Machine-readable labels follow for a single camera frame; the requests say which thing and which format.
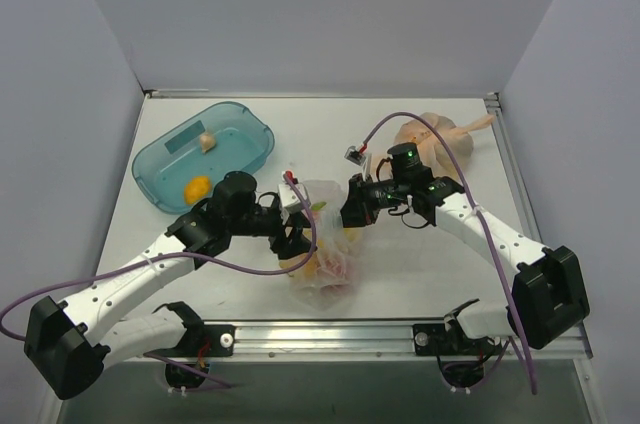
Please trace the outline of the orange yellow fake mango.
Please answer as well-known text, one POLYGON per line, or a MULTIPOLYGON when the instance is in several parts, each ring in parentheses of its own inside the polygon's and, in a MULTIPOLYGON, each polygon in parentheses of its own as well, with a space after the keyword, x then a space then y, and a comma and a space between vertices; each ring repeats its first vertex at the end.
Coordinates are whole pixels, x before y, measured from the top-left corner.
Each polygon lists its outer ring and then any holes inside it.
POLYGON ((322 257, 318 253, 314 253, 304 266, 300 268, 301 278, 304 280, 313 280, 321 273, 324 268, 322 257))

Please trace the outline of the clear printed plastic bag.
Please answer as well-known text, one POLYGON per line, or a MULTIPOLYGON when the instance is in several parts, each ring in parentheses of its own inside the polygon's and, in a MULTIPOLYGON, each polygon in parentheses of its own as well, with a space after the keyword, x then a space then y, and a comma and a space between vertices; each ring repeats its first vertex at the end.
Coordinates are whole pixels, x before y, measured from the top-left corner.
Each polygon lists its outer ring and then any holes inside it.
POLYGON ((293 296, 308 307, 325 311, 352 294, 356 282, 356 268, 363 231, 360 228, 344 228, 340 210, 346 201, 346 193, 335 181, 308 180, 307 189, 313 219, 316 224, 317 250, 325 264, 328 259, 351 259, 354 277, 350 285, 330 285, 326 281, 324 268, 313 280, 304 280, 300 268, 289 274, 293 296))

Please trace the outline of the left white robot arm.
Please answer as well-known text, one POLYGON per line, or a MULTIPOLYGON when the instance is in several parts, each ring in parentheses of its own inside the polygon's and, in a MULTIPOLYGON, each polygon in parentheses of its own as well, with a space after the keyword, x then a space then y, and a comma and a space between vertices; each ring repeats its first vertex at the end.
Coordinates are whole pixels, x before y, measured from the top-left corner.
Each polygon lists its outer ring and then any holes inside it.
POLYGON ((253 176, 234 171, 178 217, 140 255, 59 301, 39 292, 30 310, 24 352, 61 400, 78 396, 103 371, 159 349, 196 352, 205 338, 202 319, 183 302, 128 319, 129 312, 173 281, 206 263, 217 263, 235 237, 264 237, 280 259, 304 266, 317 237, 304 235, 315 222, 305 187, 289 172, 264 207, 253 176))

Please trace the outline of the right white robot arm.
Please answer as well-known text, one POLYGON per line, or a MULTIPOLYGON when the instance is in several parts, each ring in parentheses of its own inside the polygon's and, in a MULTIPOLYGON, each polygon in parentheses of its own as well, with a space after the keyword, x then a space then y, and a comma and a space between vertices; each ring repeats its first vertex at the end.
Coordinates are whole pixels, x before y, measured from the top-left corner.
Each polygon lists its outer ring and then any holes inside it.
POLYGON ((376 181, 362 173, 349 179, 341 209, 344 227, 373 225, 383 210, 416 214, 493 265, 506 287, 505 306, 471 300, 446 317, 443 339, 450 350, 465 353, 489 337, 521 337, 540 350, 589 316, 579 259, 572 250, 529 239, 472 204, 457 181, 434 177, 416 145, 395 145, 388 154, 389 179, 376 181))

